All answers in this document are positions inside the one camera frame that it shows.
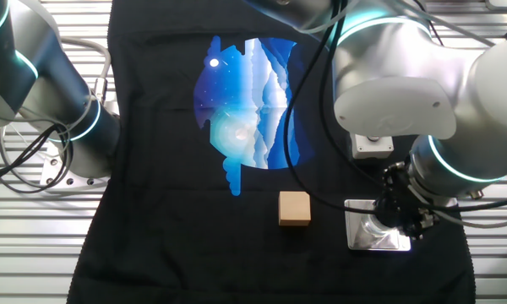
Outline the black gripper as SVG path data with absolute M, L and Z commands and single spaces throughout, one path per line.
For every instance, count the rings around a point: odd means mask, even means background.
M 425 231 L 439 223 L 439 217 L 428 210 L 412 192 L 411 179 L 404 161 L 396 162 L 384 170 L 383 183 L 395 205 L 402 212 L 411 214 L 406 224 L 406 235 L 413 240 L 423 238 Z

